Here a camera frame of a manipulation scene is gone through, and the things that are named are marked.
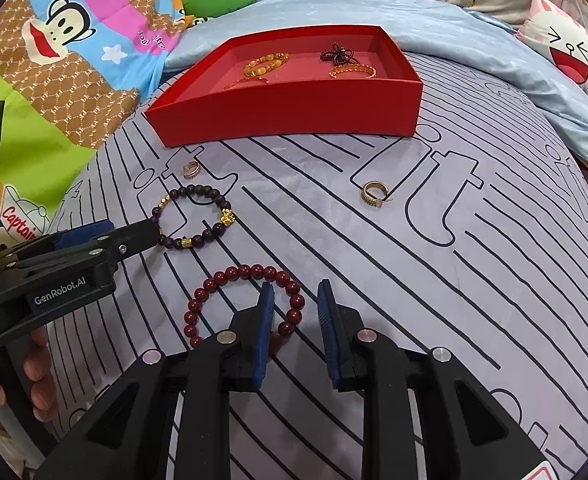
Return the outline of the left hand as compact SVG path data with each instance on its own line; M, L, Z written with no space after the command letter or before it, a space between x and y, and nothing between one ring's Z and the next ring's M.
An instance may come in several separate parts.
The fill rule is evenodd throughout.
M44 327L32 331L32 342L23 363L23 370L32 383L30 398L34 415L40 422L50 422L59 411L56 385L51 373L52 359L48 348L48 334ZM0 406L6 405L6 393L0 385ZM0 432L4 434L0 422Z

